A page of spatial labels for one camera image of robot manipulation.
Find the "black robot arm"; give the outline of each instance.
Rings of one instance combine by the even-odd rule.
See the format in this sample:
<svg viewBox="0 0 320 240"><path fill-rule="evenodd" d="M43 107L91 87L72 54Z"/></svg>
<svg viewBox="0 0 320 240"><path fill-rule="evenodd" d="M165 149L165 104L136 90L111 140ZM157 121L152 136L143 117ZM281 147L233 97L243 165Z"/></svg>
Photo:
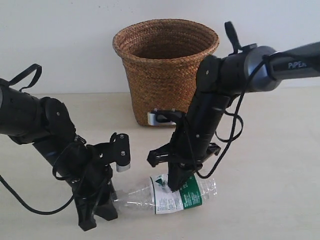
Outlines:
<svg viewBox="0 0 320 240"><path fill-rule="evenodd" d="M284 79L320 76L320 42L285 52L276 52L269 46L250 44L241 46L231 22L225 30L233 46L233 53L224 58L207 56L196 73L196 91L187 113L180 111L154 111L155 116L175 122L176 128L168 144L149 152L147 161L152 167L168 163L168 186L177 191L185 181L197 173L208 178L235 140L236 120L245 93L268 92ZM226 109L239 98L235 113ZM221 148L211 142L224 114L233 116L233 125L227 145L212 170L206 176L198 171Z"/></svg>
<svg viewBox="0 0 320 240"><path fill-rule="evenodd" d="M54 177L70 185L72 197L68 203L74 200L78 225L84 231L96 227L94 215L108 221L116 219L118 214L111 201L115 190L110 164L116 163L118 172L130 168L128 135L114 133L109 142L86 145L86 140L76 134L67 107L62 102L50 97L37 98L22 92L25 88L19 91L11 88L34 71L33 80L25 87L29 88L41 75L42 68L38 64L33 64L11 81L0 80L0 134L8 135L18 145L32 144L52 166ZM42 215L57 212L28 209Z"/></svg>

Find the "bottle label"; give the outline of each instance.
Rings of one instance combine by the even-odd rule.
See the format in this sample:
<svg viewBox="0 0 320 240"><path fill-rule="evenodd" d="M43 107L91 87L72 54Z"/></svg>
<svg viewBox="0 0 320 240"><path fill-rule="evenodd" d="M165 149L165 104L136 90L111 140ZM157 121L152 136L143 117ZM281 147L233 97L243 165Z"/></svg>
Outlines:
<svg viewBox="0 0 320 240"><path fill-rule="evenodd" d="M155 214L175 213L202 205L202 197L194 175L175 192L168 186L168 174L151 177Z"/></svg>

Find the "clear plastic bottle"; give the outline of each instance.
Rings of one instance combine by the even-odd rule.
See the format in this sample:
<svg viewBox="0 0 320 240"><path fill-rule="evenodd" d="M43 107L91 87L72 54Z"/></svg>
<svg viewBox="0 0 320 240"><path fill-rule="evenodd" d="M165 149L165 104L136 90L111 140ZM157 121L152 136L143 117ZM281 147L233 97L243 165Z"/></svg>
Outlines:
<svg viewBox="0 0 320 240"><path fill-rule="evenodd" d="M202 179L196 174L176 192L167 183L167 174L147 178L128 192L117 191L113 204L120 214L158 215L203 205L217 194L213 178Z"/></svg>

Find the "table surface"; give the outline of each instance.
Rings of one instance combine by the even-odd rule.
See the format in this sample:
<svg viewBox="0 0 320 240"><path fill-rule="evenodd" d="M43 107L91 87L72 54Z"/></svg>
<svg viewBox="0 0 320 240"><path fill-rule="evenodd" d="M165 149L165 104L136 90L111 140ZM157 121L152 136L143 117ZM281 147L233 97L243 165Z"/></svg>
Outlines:
<svg viewBox="0 0 320 240"><path fill-rule="evenodd" d="M243 133L214 174L215 199L203 206L147 217L120 215L113 221L96 216L97 228L83 232L74 204L55 215L36 215L0 185L0 239L318 239L319 93L319 87L310 87L247 94L240 109ZM89 144L108 142L113 132L129 135L131 169L115 172L116 190L167 172L166 164L152 168L146 159L150 150L170 140L174 129L139 126L129 93L50 97L66 104L77 133ZM230 134L231 122L222 118L222 137ZM69 199L70 187L54 179L51 166L31 145L19 146L5 135L0 141L0 174L29 205L51 211ZM205 163L203 173L215 159Z"/></svg>

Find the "wicker basket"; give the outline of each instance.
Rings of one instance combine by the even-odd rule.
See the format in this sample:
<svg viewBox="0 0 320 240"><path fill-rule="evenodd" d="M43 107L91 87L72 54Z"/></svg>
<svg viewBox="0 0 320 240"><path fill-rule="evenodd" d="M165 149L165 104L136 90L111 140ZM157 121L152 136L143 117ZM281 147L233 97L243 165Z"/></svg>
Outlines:
<svg viewBox="0 0 320 240"><path fill-rule="evenodd" d="M198 66L218 45L215 31L184 19L154 19L119 31L113 48L122 58L137 123L148 126L154 109L187 112Z"/></svg>

